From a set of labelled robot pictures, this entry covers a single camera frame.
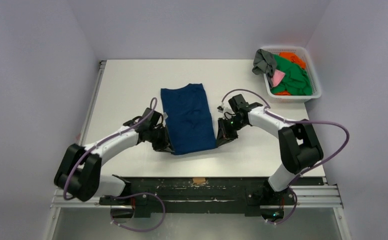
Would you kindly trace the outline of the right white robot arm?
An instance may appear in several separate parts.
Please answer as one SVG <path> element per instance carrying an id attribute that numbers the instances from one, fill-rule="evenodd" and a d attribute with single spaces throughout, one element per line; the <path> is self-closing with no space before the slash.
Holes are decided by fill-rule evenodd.
<path id="1" fill-rule="evenodd" d="M 257 127 L 276 137 L 279 142 L 281 165 L 264 182 L 262 197 L 270 204 L 282 198 L 283 193 L 298 179 L 302 171 L 313 167 L 324 157 L 323 149 L 311 123 L 296 122 L 273 113 L 258 102 L 248 103 L 242 94 L 229 99 L 231 113 L 223 106 L 218 118 L 217 147 L 238 138 L 238 131 L 246 126 Z"/>

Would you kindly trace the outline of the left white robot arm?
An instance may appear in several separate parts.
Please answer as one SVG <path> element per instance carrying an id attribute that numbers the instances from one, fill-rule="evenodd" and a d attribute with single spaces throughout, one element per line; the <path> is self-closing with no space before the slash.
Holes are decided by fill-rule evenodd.
<path id="1" fill-rule="evenodd" d="M 143 115 L 125 122 L 116 132 L 96 142 L 70 145 L 53 183 L 65 200 L 86 202 L 93 197 L 112 197 L 120 205 L 131 199 L 130 183 L 117 175 L 103 175 L 102 167 L 121 152 L 148 142 L 156 152 L 173 153 L 165 115 L 146 108 Z"/>

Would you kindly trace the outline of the dark blue t shirt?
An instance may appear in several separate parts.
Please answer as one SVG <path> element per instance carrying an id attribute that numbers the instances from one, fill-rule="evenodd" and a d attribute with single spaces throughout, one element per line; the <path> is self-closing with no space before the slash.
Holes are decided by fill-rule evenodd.
<path id="1" fill-rule="evenodd" d="M 209 103 L 201 83 L 160 90 L 165 126 L 174 155 L 212 150 L 217 147 Z"/>

